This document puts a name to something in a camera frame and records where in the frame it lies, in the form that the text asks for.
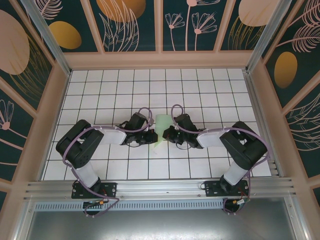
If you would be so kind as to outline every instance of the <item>green object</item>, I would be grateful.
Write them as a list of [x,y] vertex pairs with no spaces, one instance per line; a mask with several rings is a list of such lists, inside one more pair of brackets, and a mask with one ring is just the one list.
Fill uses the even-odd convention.
[[155,116],[155,133],[158,134],[158,141],[155,143],[155,147],[158,146],[163,140],[162,136],[164,131],[173,124],[171,115],[158,114]]

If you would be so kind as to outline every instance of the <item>grid tile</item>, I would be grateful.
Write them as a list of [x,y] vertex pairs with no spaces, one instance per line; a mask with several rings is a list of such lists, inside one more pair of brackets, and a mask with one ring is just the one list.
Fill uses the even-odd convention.
[[[122,69],[73,71],[58,125],[54,131],[42,179],[74,180],[55,150],[57,142],[80,119],[115,126],[128,121],[141,107],[153,118],[169,114],[171,106],[185,107],[197,128],[231,127],[239,119],[259,133],[240,69]],[[148,111],[141,111],[148,116]],[[178,116],[180,109],[175,109]],[[101,179],[179,179],[221,177],[232,158],[224,147],[207,149],[163,141],[134,147],[100,144],[91,163]],[[270,176],[268,163],[253,176]]]

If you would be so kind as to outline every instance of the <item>white grid floor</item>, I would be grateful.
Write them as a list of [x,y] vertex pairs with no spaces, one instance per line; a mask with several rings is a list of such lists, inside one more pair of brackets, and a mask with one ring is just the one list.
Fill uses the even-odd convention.
[[[174,104],[182,105],[198,128],[231,127],[241,120],[259,134],[241,69],[75,70],[42,179],[75,179],[56,144],[78,120],[114,126],[141,107],[149,107],[156,119],[170,114]],[[224,147],[180,150],[167,141],[155,149],[99,145],[91,158],[102,180],[219,178],[232,161]],[[252,176],[271,176],[268,163],[253,169]]]

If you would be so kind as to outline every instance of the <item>flower illustration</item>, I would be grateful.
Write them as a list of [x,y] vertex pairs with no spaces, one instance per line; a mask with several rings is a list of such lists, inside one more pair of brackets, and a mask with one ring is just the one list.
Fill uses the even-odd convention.
[[[8,103],[6,105],[6,103],[3,99],[0,100],[0,130],[5,130],[5,131],[9,130],[9,131],[13,132],[14,134],[26,139],[27,138],[26,136],[14,131],[10,128],[10,122],[11,122],[12,116],[14,114],[14,109],[15,109],[15,105],[12,102],[8,101]],[[23,150],[23,147],[17,146],[17,145],[15,145],[11,142],[8,142],[4,139],[0,138],[0,142],[7,144],[13,148]]]
[[220,0],[186,0],[186,4],[188,4],[188,12],[186,15],[186,27],[185,27],[185,50],[188,51],[188,27],[189,27],[189,15],[190,8],[200,5],[212,5],[219,3]]
[[217,25],[214,18],[214,13],[208,14],[204,13],[199,18],[199,13],[192,14],[192,25],[195,33],[194,50],[197,51],[197,37],[199,34],[211,33],[217,30]]
[[172,29],[177,29],[177,28],[183,27],[185,25],[185,22],[182,21],[183,18],[181,16],[181,13],[179,13],[179,14],[174,13],[174,14],[172,14],[172,17],[171,17],[171,14],[168,13],[165,15],[165,20],[170,28],[172,47],[173,47],[173,51],[175,51],[176,49],[175,49],[175,44],[174,44],[174,38],[172,35]]
[[8,130],[10,128],[10,121],[14,114],[14,108],[15,105],[12,102],[8,101],[6,106],[5,101],[3,99],[0,100],[0,129]]
[[190,7],[195,7],[197,5],[211,5],[211,4],[217,4],[219,3],[220,0],[210,0],[210,1],[205,1],[205,0],[186,0],[186,3]]

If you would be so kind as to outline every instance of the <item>beige circle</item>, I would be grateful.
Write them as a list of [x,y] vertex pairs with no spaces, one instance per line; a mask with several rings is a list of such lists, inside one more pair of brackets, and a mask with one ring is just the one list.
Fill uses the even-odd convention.
[[82,40],[80,33],[71,24],[65,21],[55,21],[49,25],[56,42],[65,49],[76,49],[80,47]]
[[239,5],[240,21],[250,27],[264,26],[269,22],[279,0],[242,0]]
[[282,89],[288,87],[294,80],[298,69],[296,56],[288,51],[281,53],[275,63],[274,80]]
[[0,10],[0,69],[8,74],[21,74],[29,62],[28,35],[10,14]]
[[139,18],[146,9],[146,0],[96,0],[96,3],[104,15],[117,22],[129,22],[128,17],[125,17],[126,13],[123,3],[128,11],[129,9],[132,10],[136,19]]

